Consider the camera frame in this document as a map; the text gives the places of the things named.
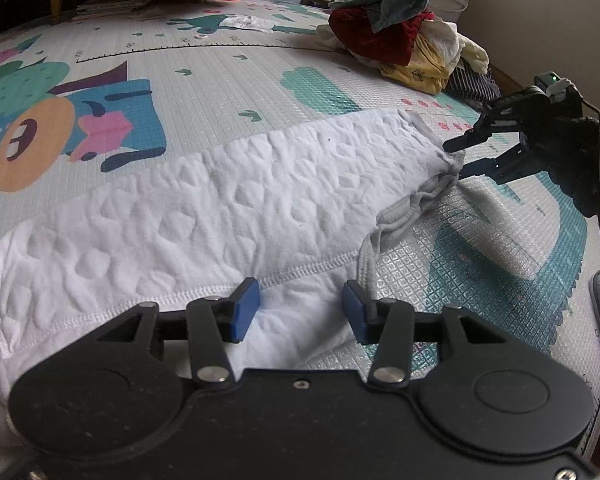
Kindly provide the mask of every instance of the blue gripper pad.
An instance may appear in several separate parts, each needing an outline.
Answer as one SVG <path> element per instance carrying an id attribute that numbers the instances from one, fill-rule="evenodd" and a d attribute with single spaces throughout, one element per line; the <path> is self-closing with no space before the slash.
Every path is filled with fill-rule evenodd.
<path id="1" fill-rule="evenodd" d="M 362 299 L 358 297 L 352 286 L 360 288 L 355 280 L 349 280 L 345 282 L 342 287 L 342 309 L 344 315 L 347 317 L 353 335 L 356 337 L 356 341 L 361 345 L 368 345 L 371 341 L 368 340 L 366 330 L 366 307 Z"/>
<path id="2" fill-rule="evenodd" d="M 238 343 L 251 325 L 253 316 L 260 307 L 260 284 L 255 278 L 244 280 L 229 297 L 235 302 L 234 318 L 230 323 L 231 342 Z"/>

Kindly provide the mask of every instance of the foam play mat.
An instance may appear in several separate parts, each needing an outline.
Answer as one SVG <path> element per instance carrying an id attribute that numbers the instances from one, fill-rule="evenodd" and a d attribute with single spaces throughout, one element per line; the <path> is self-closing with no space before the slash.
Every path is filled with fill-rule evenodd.
<path id="1" fill-rule="evenodd" d="M 231 140 L 366 108 L 419 113 L 442 139 L 478 114 L 379 76 L 321 44 L 319 9 L 241 0 L 159 6 L 158 18 L 93 18 L 0 37 L 0 240 L 20 222 L 123 175 Z M 233 16 L 276 24 L 238 28 Z M 517 143 L 496 134 L 466 161 Z M 600 340 L 588 281 L 595 222 L 548 175 L 498 186 L 463 180 L 378 267 L 380 296 L 438 312 L 459 303 L 565 364 L 600 413 Z M 358 368 L 349 342 L 299 366 Z M 414 373 L 436 363 L 417 347 Z M 600 431 L 592 421 L 581 451 Z"/>

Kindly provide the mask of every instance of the wall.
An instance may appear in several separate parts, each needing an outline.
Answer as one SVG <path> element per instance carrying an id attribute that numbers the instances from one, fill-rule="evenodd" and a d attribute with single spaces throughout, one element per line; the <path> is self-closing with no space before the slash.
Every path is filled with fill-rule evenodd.
<path id="1" fill-rule="evenodd" d="M 600 0 L 471 0 L 458 29 L 521 85 L 553 70 L 600 107 Z"/>

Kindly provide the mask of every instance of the red clothing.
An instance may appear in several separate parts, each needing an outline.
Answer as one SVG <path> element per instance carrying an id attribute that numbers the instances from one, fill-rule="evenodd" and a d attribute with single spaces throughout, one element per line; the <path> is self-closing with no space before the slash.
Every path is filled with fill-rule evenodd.
<path id="1" fill-rule="evenodd" d="M 405 22 L 371 30 L 366 10 L 361 7 L 337 9 L 331 13 L 329 25 L 336 37 L 354 54 L 382 63 L 406 66 L 423 20 L 433 20 L 433 12 L 421 12 Z"/>

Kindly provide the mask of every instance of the white towel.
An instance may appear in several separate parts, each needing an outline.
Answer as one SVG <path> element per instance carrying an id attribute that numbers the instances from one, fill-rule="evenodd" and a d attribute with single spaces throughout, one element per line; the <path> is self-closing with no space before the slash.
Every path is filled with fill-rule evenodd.
<path id="1" fill-rule="evenodd" d="M 372 290 L 378 251 L 461 165 L 419 115 L 367 110 L 152 166 L 21 223 L 0 240 L 0 399 L 139 301 L 181 309 L 245 276 L 260 280 L 262 306 L 228 348 L 237 374 L 334 348 L 352 337 L 343 282 L 358 266 Z"/>
<path id="2" fill-rule="evenodd" d="M 436 49 L 449 73 L 453 72 L 461 57 L 469 63 L 474 72 L 483 75 L 487 73 L 487 51 L 475 41 L 460 34 L 455 23 L 445 22 L 441 18 L 424 20 L 420 26 L 420 34 Z"/>

